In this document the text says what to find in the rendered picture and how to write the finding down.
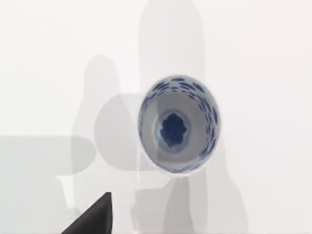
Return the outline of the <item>blue and white cup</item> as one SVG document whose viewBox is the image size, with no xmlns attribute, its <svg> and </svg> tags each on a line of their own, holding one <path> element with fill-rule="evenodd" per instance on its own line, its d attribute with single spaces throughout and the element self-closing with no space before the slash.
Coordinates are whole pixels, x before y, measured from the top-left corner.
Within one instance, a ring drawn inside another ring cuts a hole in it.
<svg viewBox="0 0 312 234">
<path fill-rule="evenodd" d="M 208 163 L 221 126 L 212 92 L 185 75 L 171 75 L 153 84 L 137 118 L 139 140 L 148 160 L 176 176 L 191 175 Z"/>
</svg>

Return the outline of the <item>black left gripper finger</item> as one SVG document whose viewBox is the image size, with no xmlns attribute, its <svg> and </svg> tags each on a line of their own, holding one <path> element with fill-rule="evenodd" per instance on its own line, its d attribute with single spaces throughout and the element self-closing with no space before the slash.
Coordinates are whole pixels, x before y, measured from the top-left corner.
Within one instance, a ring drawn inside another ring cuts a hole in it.
<svg viewBox="0 0 312 234">
<path fill-rule="evenodd" d="M 112 193 L 104 193 L 60 234 L 112 234 Z"/>
</svg>

